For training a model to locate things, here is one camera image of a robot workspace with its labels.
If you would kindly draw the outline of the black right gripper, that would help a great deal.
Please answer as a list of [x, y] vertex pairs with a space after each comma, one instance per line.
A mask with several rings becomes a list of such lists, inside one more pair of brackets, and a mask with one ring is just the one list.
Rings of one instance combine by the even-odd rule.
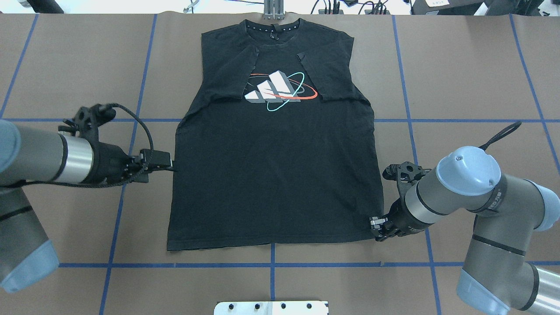
[[370, 227], [376, 229], [376, 241], [388, 238], [416, 235], [427, 229], [427, 224], [416, 219], [403, 200], [396, 200], [387, 214], [382, 217], [369, 217]]

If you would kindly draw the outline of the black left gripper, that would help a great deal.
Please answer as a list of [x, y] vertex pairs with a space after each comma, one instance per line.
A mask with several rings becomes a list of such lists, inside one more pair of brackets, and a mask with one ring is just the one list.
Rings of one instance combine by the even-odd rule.
[[104, 142], [91, 142], [93, 166], [90, 184], [110, 185], [133, 182], [146, 168], [145, 154], [126, 154], [119, 146]]

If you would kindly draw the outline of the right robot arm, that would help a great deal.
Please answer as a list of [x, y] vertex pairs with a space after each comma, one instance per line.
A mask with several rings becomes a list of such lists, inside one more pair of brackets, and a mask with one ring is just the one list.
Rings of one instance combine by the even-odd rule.
[[433, 169], [392, 164], [383, 177], [396, 181], [399, 197], [387, 214], [370, 217], [376, 241], [423, 232], [468, 210], [475, 220], [458, 297], [486, 315], [559, 313], [559, 275], [525, 259], [533, 233], [559, 220], [554, 191], [502, 173], [494, 157], [475, 146], [453, 151]]

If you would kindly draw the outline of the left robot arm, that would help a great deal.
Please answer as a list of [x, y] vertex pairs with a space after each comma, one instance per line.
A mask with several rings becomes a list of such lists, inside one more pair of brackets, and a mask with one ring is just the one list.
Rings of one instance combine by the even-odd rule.
[[1, 120], [1, 287], [19, 292], [60, 264], [24, 187], [35, 184], [102, 188], [130, 182], [142, 163], [100, 142], [96, 127], [78, 136]]

